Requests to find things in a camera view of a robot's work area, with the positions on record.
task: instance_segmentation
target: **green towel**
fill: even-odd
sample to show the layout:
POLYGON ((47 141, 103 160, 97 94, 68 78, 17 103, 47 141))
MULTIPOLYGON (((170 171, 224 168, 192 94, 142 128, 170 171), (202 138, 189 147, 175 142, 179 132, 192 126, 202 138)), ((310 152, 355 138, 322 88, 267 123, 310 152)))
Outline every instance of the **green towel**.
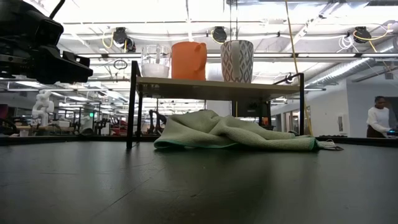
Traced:
POLYGON ((175 146, 224 148, 237 144, 293 151, 311 151, 319 147, 314 137, 268 131, 256 123, 218 116, 212 110, 169 116, 161 137, 154 143, 157 149, 175 146))

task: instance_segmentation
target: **white shirt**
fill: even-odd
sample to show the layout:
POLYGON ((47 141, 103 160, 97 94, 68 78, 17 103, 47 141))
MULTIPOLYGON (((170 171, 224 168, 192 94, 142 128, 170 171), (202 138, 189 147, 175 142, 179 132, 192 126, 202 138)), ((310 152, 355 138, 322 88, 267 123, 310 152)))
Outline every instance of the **white shirt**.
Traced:
POLYGON ((377 109, 372 107, 368 111, 368 120, 366 123, 372 126, 376 131, 386 134, 390 128, 389 124, 389 110, 388 108, 377 109))

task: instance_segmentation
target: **wooden shelf top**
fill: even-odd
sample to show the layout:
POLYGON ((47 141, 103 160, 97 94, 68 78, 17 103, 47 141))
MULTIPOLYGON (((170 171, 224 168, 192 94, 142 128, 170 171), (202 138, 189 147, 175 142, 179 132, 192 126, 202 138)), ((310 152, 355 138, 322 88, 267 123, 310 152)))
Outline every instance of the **wooden shelf top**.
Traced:
POLYGON ((300 91, 299 86, 264 85, 171 78, 137 77, 144 97, 196 100, 269 100, 300 91))

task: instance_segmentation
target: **orange vase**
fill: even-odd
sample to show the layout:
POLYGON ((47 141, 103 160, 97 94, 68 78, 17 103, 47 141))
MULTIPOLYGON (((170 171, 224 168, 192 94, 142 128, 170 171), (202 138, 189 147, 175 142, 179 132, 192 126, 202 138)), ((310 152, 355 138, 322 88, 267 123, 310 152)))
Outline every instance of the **orange vase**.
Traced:
POLYGON ((205 80, 205 43, 180 42, 172 47, 172 78, 205 80))

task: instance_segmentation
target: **table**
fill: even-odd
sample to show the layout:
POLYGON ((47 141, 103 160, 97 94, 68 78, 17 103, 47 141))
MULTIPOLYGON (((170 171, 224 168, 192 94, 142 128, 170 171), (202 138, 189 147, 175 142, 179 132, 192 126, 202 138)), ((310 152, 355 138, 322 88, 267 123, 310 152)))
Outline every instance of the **table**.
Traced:
MULTIPOLYGON (((284 82, 281 80, 274 85, 261 85, 250 83, 229 83, 201 80, 182 80, 170 78, 141 77, 138 63, 131 65, 131 89, 129 101, 129 116, 127 122, 127 143, 128 149, 132 148, 134 108, 136 90, 139 96, 137 123, 141 123, 142 98, 180 98, 196 100, 242 100, 256 99, 260 102, 269 101, 285 95, 300 92, 300 134, 304 134, 304 74, 298 73, 293 77, 300 77, 300 86, 278 85, 284 82)), ((259 109, 259 124, 261 124, 262 107, 259 109)), ((268 120, 271 120, 271 110, 268 112, 268 120)), ((137 125, 137 139, 140 140, 141 126, 137 125)))
POLYGON ((0 147, 0 223, 398 223, 398 150, 0 147))

